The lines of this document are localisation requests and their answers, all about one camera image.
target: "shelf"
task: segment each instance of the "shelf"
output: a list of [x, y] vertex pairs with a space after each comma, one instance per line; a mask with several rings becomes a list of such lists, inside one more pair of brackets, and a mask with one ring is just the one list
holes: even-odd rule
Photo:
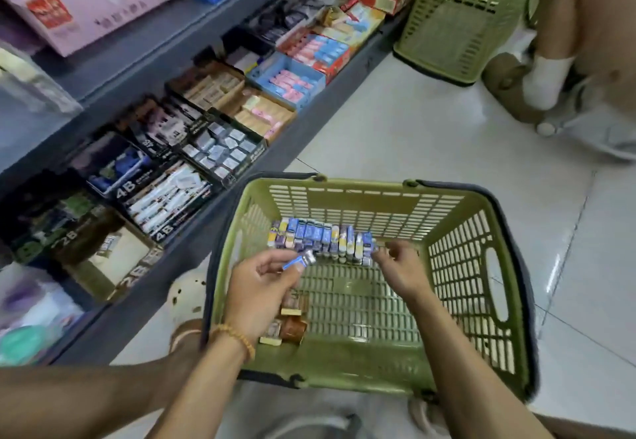
[[[70, 57], [51, 49], [38, 53], [36, 63], [84, 106], [84, 112], [73, 118], [33, 115], [17, 102], [5, 107], [9, 98], [0, 95], [0, 116], [29, 124], [26, 130], [4, 123], [0, 128], [7, 141], [27, 141], [0, 154], [0, 196], [61, 159], [143, 93], [160, 93], [163, 83], [188, 68], [196, 53], [267, 1], [227, 0], [213, 6], [172, 0]], [[36, 126], [38, 120], [44, 125]]]
[[[307, 105], [237, 183], [262, 171], [283, 171], [393, 49], [408, 12], [387, 21], [336, 78]], [[165, 303], [172, 281], [195, 268], [219, 239], [232, 190], [208, 203], [166, 247], [162, 259], [119, 303], [93, 311], [61, 339], [43, 363], [109, 364]]]

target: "bracelet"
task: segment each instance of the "bracelet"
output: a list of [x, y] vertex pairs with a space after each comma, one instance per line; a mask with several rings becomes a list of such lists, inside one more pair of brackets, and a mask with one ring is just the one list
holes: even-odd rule
[[247, 339], [245, 335], [243, 335], [241, 332], [235, 330], [234, 328], [226, 324], [217, 325], [217, 327], [214, 329], [212, 333], [215, 334], [217, 332], [219, 333], [225, 332], [230, 337], [240, 340], [245, 346], [245, 348], [247, 349], [247, 353], [249, 354], [249, 359], [254, 360], [254, 358], [256, 357], [256, 349], [249, 342], [249, 340]]

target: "hand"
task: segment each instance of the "hand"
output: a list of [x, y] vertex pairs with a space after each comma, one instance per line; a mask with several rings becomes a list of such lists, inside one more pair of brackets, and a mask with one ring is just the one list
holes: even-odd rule
[[296, 258], [293, 250], [267, 250], [234, 267], [225, 299], [223, 322], [256, 344], [276, 318], [285, 292], [298, 285], [305, 267], [282, 266]]
[[413, 305], [419, 298], [434, 296], [422, 260], [409, 242], [387, 243], [372, 255], [389, 286], [406, 302]]

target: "small blue box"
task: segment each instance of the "small blue box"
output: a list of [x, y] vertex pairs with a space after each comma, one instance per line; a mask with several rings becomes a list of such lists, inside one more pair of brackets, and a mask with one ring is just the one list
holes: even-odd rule
[[[289, 72], [296, 74], [310, 84], [314, 84], [314, 87], [311, 89], [305, 89], [304, 97], [298, 102], [291, 102], [283, 98], [280, 88], [270, 82], [270, 79], [274, 78], [283, 69], [287, 69]], [[316, 71], [308, 65], [301, 64], [297, 60], [280, 52], [275, 52], [271, 57], [248, 72], [247, 80], [256, 88], [283, 100], [297, 111], [309, 104], [309, 102], [324, 89], [327, 82], [326, 76], [322, 72]]]

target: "shopping basket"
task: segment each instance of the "shopping basket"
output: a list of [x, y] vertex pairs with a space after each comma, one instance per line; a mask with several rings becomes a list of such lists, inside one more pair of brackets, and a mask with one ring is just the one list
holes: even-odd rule
[[536, 0], [415, 0], [394, 55], [435, 78], [472, 85], [535, 5]]
[[[519, 398], [534, 395], [537, 348], [528, 273], [497, 200], [477, 186], [257, 175], [235, 191], [218, 249], [212, 251], [207, 331], [222, 321], [234, 264], [266, 249], [272, 221], [285, 216], [351, 224], [371, 230], [378, 242], [413, 242], [436, 294], [487, 363]], [[489, 249], [496, 252], [504, 282], [504, 321], [489, 288]], [[310, 296], [302, 344], [259, 345], [242, 378], [290, 387], [435, 394], [415, 320], [377, 266], [318, 258], [299, 288]]]

